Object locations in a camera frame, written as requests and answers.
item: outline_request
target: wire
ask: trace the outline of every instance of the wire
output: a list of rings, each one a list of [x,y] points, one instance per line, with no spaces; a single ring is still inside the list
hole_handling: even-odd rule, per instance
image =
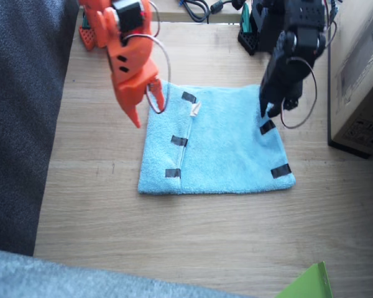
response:
[[[327,19],[327,26],[328,26],[328,29],[329,29],[329,26],[330,26],[330,18],[329,18],[329,6],[328,6],[328,3],[327,3],[327,0],[323,0],[323,3],[325,4],[325,9],[326,9],[326,19]]]
[[[167,60],[167,71],[168,71],[168,84],[167,84],[167,98],[166,98],[166,101],[164,103],[164,107],[163,109],[160,111],[160,110],[157,110],[156,107],[153,105],[152,103],[152,100],[150,99],[150,96],[149,96],[149,90],[148,90],[148,85],[147,85],[147,88],[146,88],[146,95],[147,95],[147,99],[148,99],[148,103],[150,105],[150,107],[152,108],[152,110],[154,110],[154,112],[156,114],[161,114],[162,112],[165,111],[166,107],[167,107],[167,103],[168,103],[168,100],[170,99],[170,81],[171,81],[171,77],[172,77],[172,72],[171,72],[171,65],[170,65],[170,58],[168,57],[168,53],[166,51],[166,48],[164,47],[164,45],[161,43],[161,41],[159,39],[157,39],[156,37],[154,36],[151,36],[149,34],[130,34],[130,35],[127,35],[123,38],[124,41],[130,39],[130,38],[133,38],[133,37],[142,37],[142,38],[149,38],[151,39],[153,42],[155,42],[163,51],[165,57],[166,57],[166,60]]]
[[[283,104],[285,103],[285,99],[283,99],[282,103],[280,104],[280,120],[282,121],[282,124],[287,128],[287,129],[297,129],[299,128],[300,126],[302,126],[307,120],[308,118],[310,118],[311,114],[312,114],[312,111],[313,111],[313,108],[315,107],[315,104],[316,104],[316,100],[318,99],[318,87],[316,85],[316,78],[315,78],[315,75],[313,73],[313,69],[311,67],[311,65],[303,58],[300,58],[300,57],[291,57],[287,60],[287,63],[289,61],[300,61],[304,64],[306,64],[306,66],[308,66],[310,68],[310,71],[311,71],[311,74],[312,74],[312,78],[313,78],[313,81],[315,83],[315,99],[313,101],[313,104],[312,104],[312,107],[308,113],[308,115],[304,118],[304,120],[302,120],[299,124],[297,125],[294,125],[294,126],[288,126],[286,123],[285,123],[285,120],[284,120],[284,111],[283,111]]]
[[[157,37],[159,35],[159,32],[160,32],[160,16],[159,16],[159,10],[157,9],[157,6],[155,3],[153,3],[152,1],[149,1],[150,5],[152,5],[152,7],[156,10],[156,19],[157,19],[157,31],[156,31],[156,34],[154,35],[154,37]]]
[[[335,21],[332,21],[330,23],[331,24],[334,24],[334,33],[333,33],[333,36],[331,37],[331,39],[329,40],[329,42],[325,45],[325,49],[328,48],[328,46],[330,46],[330,44],[332,43],[333,39],[336,37],[336,32],[337,32],[337,23]]]
[[[195,14],[189,7],[189,4],[196,5],[203,10],[203,16],[198,16]],[[209,24],[209,16],[211,14],[209,5],[205,0],[182,0],[181,5],[184,5],[187,13],[191,17],[191,19],[196,23],[202,23],[203,21],[207,20],[207,24]]]

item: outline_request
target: cardboard box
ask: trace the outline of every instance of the cardboard box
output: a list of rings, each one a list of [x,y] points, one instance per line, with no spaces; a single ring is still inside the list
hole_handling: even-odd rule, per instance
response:
[[[335,21],[338,30],[329,50],[328,142],[367,158],[373,154],[373,0],[344,1]]]

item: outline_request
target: green paper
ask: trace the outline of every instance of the green paper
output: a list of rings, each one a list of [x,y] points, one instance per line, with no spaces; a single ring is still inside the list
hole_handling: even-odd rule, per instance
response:
[[[312,265],[276,298],[333,298],[325,262]]]

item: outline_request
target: microfiber cloth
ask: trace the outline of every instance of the microfiber cloth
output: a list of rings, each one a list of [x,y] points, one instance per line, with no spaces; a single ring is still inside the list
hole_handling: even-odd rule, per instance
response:
[[[163,82],[164,94],[168,86],[165,112],[149,112],[140,193],[244,194],[295,184],[274,123],[260,116],[260,86]]]

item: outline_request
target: white label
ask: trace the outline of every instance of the white label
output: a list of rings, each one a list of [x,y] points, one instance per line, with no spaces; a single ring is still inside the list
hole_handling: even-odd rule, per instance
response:
[[[191,109],[191,116],[196,117],[199,113],[201,107],[201,102],[198,102],[197,104],[192,104],[192,109]]]

